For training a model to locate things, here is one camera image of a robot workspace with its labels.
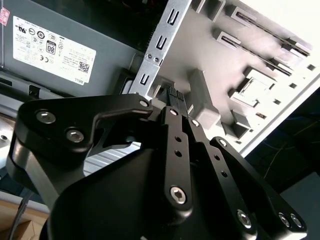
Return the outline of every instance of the slot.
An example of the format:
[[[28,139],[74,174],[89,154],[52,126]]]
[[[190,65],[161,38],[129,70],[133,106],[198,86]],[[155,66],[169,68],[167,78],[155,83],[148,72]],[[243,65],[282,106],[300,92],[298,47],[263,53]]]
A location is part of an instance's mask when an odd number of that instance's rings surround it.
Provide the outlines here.
[[[274,101],[273,101],[275,104],[277,104],[277,105],[280,105],[280,101],[279,100],[277,100],[277,99],[275,99]]]
[[[142,78],[141,78],[141,80],[140,80],[140,83],[141,83],[142,85],[146,85],[148,79],[149,79],[149,75],[146,75],[146,74],[144,73],[144,74],[142,75]]]
[[[175,9],[172,9],[170,16],[166,22],[171,26],[173,26],[178,18],[178,15],[179,15],[179,11],[175,11]]]
[[[230,44],[235,48],[238,47],[235,42],[233,42],[231,39],[227,38],[226,36],[222,36],[221,40],[225,41],[227,44]]]
[[[313,71],[313,70],[316,69],[316,67],[313,66],[312,64],[310,64],[310,65],[307,67],[307,69],[309,69],[310,71]]]
[[[267,118],[267,116],[263,115],[260,112],[257,112],[255,115],[257,115],[259,118],[262,118],[262,119],[266,119]]]
[[[36,87],[36,86],[33,86],[33,85],[30,85],[29,86],[29,95],[30,96],[33,96],[35,98],[39,98],[39,92],[40,92],[40,88]]]
[[[291,84],[289,85],[289,87],[295,89],[295,88],[297,87],[297,85],[294,84],[294,83],[291,83]]]
[[[6,84],[6,85],[12,87],[12,82],[11,82],[11,81],[6,80],[6,79],[3,79],[3,78],[1,78],[1,77],[0,77],[0,83]]]
[[[158,42],[156,43],[156,48],[162,50],[166,44],[167,38],[160,36]]]

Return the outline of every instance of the gray metal surface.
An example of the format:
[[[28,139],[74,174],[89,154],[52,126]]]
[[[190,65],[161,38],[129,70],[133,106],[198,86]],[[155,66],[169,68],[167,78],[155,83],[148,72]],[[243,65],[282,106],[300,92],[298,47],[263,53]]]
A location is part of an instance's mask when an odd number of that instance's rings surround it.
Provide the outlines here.
[[[14,127],[11,120],[0,115],[0,169],[6,165]]]
[[[141,54],[132,47],[31,0],[2,0],[2,5],[10,11],[10,17],[6,27],[2,28],[3,59],[1,65],[7,70],[51,90],[77,97],[111,94],[120,69],[129,69],[135,54]],[[82,86],[15,60],[13,58],[13,16],[95,50],[96,56],[89,83]]]
[[[124,156],[140,149],[141,144],[133,142],[129,147],[123,149],[111,149],[94,156],[88,157],[84,162],[84,175],[88,176],[105,166],[123,158]]]
[[[141,67],[135,76],[129,93],[139,93],[141,96],[149,100],[151,99],[151,97],[148,96],[149,90],[185,17],[190,3],[191,0],[168,1],[152,35]]]
[[[297,38],[294,33],[272,22],[239,0],[227,0],[225,8],[215,23],[210,20],[210,12],[206,11],[205,5],[200,13],[189,9],[163,61],[159,75],[174,81],[175,88],[179,91],[188,93],[190,91],[188,74],[194,69],[204,71],[212,104],[221,114],[221,121],[231,125],[234,121],[231,110],[234,110],[245,116],[254,130],[243,135],[241,141],[226,136],[232,146],[245,157],[280,123],[276,121],[277,118],[282,114],[288,116],[302,103],[300,99],[306,99],[308,94],[317,89],[316,86],[319,86],[317,83],[319,81],[315,78],[320,73],[319,68],[310,71],[307,66],[308,64],[319,66],[319,62],[314,62],[319,58],[319,55],[316,56],[317,52],[312,52],[310,57],[307,57],[304,62],[300,63],[300,66],[294,69],[292,76],[283,77],[267,68],[266,64],[258,57],[241,49],[233,50],[222,45],[213,39],[215,29],[222,29],[236,37],[241,41],[241,45],[266,59],[277,57],[281,61],[288,62],[295,58],[290,52],[284,51],[281,42],[270,34],[255,26],[244,26],[227,16],[226,8],[230,5],[238,6],[253,15],[256,17],[257,23],[267,27],[284,39]],[[310,47],[303,39],[299,42],[308,48]],[[252,110],[229,98],[228,92],[231,89],[236,89],[245,79],[244,71],[248,66],[252,66],[276,80],[275,87],[269,97],[280,101],[280,104],[270,101],[270,103],[259,104]],[[291,88],[291,83],[298,87]],[[266,118],[257,117],[257,112],[266,116]],[[224,137],[226,135],[220,126],[212,127],[205,133],[209,139],[214,136]]]

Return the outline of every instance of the metal bracket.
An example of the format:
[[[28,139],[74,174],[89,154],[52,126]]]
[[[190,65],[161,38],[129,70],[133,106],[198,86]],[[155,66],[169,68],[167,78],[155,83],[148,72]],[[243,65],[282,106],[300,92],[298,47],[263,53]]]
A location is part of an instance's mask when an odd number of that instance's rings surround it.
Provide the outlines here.
[[[145,52],[141,67],[131,85],[129,94],[138,93],[148,100],[151,99],[148,96],[151,85],[168,53],[190,3],[191,0],[168,1]]]

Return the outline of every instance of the wooden surface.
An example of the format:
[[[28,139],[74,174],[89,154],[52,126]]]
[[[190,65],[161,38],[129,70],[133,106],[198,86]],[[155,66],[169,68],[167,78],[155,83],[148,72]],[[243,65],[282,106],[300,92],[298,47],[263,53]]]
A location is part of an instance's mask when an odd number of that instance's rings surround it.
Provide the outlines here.
[[[18,204],[0,200],[0,232],[11,227],[16,213],[18,211]],[[43,226],[48,218],[48,214],[40,211],[27,208],[21,217],[20,224],[27,221],[34,221]]]

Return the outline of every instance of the mounting hole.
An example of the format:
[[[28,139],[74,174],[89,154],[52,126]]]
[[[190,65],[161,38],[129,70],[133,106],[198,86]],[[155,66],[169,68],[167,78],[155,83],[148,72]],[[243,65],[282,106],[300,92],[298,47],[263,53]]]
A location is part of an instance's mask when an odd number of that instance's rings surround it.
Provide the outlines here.
[[[224,140],[220,139],[219,142],[222,144],[222,146],[224,146],[224,147],[227,146],[227,143]]]
[[[179,143],[181,143],[181,142],[182,142],[182,140],[181,140],[181,138],[180,138],[180,137],[175,136],[174,138],[175,138],[175,140],[176,140],[177,142],[179,142]]]
[[[192,122],[192,124],[195,125],[196,127],[199,127],[199,125],[200,125],[200,124],[199,124],[196,120],[194,120],[194,119],[192,119],[191,122]]]
[[[225,171],[221,171],[222,176],[224,176],[225,178],[228,177],[228,174]]]
[[[173,115],[175,115],[175,116],[178,115],[177,111],[175,111],[175,110],[173,110],[173,109],[170,109],[170,113],[173,114]]]
[[[179,157],[179,158],[182,157],[181,152],[179,152],[178,150],[175,150],[174,153],[175,153],[175,155],[176,155],[177,157]]]
[[[149,103],[147,103],[146,101],[144,101],[144,100],[140,100],[140,102],[139,102],[142,106],[144,106],[144,107],[148,107],[149,106]]]

